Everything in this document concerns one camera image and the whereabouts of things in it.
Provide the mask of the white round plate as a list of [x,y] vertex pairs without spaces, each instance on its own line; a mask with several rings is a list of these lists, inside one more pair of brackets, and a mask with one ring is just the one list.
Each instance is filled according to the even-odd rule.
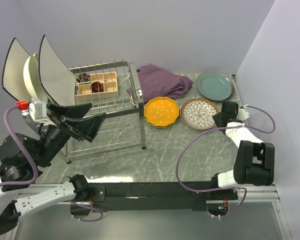
[[31,98],[37,98],[46,103],[48,102],[48,95],[40,82],[38,52],[29,56],[26,60],[23,67],[23,81]]

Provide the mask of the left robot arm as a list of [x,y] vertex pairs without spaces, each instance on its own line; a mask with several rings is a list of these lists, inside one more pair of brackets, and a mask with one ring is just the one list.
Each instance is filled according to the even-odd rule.
[[107,115],[87,117],[92,104],[60,106],[49,103],[53,122],[39,139],[15,133],[9,122],[13,110],[26,111],[27,101],[18,101],[8,108],[3,121],[9,135],[0,146],[0,235],[13,230],[25,217],[57,203],[93,200],[93,191],[84,175],[76,174],[58,187],[26,198],[19,198],[22,190],[34,184],[42,174],[40,167],[51,166],[51,161],[70,138],[92,142]]

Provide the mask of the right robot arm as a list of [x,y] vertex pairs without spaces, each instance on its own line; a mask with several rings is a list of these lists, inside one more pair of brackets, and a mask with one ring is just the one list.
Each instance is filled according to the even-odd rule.
[[[240,117],[246,108],[258,110],[272,122],[272,130],[266,131],[247,125]],[[213,115],[217,129],[223,132],[236,146],[237,154],[233,169],[216,175],[217,182],[209,187],[212,198],[220,200],[227,194],[227,188],[250,184],[270,186],[274,180],[275,146],[257,138],[251,130],[271,134],[276,130],[273,117],[265,110],[251,105],[239,107],[236,102],[224,101],[221,111]]]

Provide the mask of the steel dish rack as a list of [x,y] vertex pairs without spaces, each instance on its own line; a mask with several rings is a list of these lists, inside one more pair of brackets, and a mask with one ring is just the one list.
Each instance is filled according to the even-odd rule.
[[87,117],[106,114],[93,142],[77,141],[70,138],[60,150],[60,157],[70,164],[74,160],[94,157],[98,154],[128,148],[146,148],[144,99],[136,66],[124,60],[72,67],[70,71],[78,74],[117,73],[119,97],[79,101],[76,104],[91,103]]

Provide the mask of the large square plate, far left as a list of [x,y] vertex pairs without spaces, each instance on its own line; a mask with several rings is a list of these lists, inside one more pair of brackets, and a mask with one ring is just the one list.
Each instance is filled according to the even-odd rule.
[[5,58],[1,85],[16,101],[30,102],[32,99],[23,78],[24,65],[29,56],[32,55],[14,38]]

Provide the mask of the orange dotted plate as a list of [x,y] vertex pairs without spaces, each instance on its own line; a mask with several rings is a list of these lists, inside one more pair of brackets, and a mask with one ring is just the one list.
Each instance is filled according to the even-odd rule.
[[144,107],[145,120],[156,126],[174,124],[179,115],[177,103],[166,96],[153,98]]

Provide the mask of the white ribbed brown bowl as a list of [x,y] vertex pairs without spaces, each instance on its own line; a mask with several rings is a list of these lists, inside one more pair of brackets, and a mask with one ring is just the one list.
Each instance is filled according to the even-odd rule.
[[188,100],[180,107],[183,122],[200,131],[209,130],[216,125],[213,116],[217,113],[219,110],[215,104],[201,98]]

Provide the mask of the wooden cutlery box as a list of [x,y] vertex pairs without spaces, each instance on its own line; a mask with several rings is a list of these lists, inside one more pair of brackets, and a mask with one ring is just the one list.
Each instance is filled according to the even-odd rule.
[[118,77],[116,72],[80,73],[76,76],[74,99],[87,102],[119,97]]

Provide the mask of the black base beam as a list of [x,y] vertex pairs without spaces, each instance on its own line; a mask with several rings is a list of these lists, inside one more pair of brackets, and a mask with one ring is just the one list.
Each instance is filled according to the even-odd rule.
[[233,190],[195,193],[178,182],[90,183],[75,202],[88,202],[103,211],[206,211],[207,201],[237,200]]

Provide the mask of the dark green round plate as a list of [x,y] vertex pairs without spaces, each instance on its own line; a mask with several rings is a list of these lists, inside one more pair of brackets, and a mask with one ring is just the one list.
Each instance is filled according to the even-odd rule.
[[217,77],[219,75],[218,73],[204,73],[197,78],[197,90],[206,99],[217,102]]

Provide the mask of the aluminium rail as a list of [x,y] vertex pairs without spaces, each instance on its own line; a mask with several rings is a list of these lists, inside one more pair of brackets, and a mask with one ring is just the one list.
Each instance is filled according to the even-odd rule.
[[245,203],[280,202],[280,197],[274,184],[270,186],[243,185],[242,187],[247,190]]

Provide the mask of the purple cloth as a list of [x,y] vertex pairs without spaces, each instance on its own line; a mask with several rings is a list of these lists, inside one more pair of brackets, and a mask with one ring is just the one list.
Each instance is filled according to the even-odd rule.
[[193,86],[193,81],[188,77],[174,74],[154,64],[141,66],[136,72],[145,103],[156,97],[182,99]]

